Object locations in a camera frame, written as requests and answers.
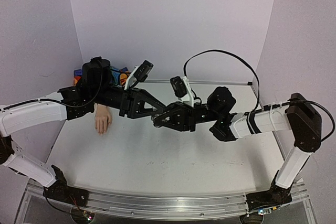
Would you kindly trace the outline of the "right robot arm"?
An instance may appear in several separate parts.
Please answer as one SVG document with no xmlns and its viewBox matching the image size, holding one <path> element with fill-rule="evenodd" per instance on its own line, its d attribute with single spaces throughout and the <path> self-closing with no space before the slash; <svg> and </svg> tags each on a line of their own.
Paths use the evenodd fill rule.
<svg viewBox="0 0 336 224">
<path fill-rule="evenodd" d="M 314 109 L 316 103 L 294 93 L 284 103 L 269 104 L 251 112 L 231 113 L 235 103 L 227 87 L 217 87 L 205 104 L 190 106 L 175 102 L 154 116 L 152 121 L 156 127 L 180 132 L 193 132 L 197 124 L 213 121 L 210 132 L 221 142 L 267 132 L 291 131 L 295 139 L 293 148 L 276 172 L 270 188 L 246 196 L 249 211 L 290 203 L 290 191 L 296 176 L 324 140 L 321 136 L 322 118 Z"/>
</svg>

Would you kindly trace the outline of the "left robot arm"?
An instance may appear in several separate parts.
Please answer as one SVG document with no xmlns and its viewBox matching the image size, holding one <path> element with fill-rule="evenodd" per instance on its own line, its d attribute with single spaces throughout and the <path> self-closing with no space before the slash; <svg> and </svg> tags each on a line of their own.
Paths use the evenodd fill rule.
<svg viewBox="0 0 336 224">
<path fill-rule="evenodd" d="M 77 85 L 42 98 L 1 106 L 1 165 L 40 183 L 47 199 L 86 206 L 87 190 L 69 186 L 60 168 L 26 153 L 11 135 L 47 122 L 80 118 L 94 112 L 96 103 L 118 109 L 120 116 L 130 119 L 160 114 L 165 105 L 147 91 L 135 87 L 145 81 L 152 68 L 153 64 L 144 61 L 129 75 L 124 87 L 115 87 L 110 83 L 110 61 L 95 57 L 82 66 L 82 77 Z"/>
</svg>

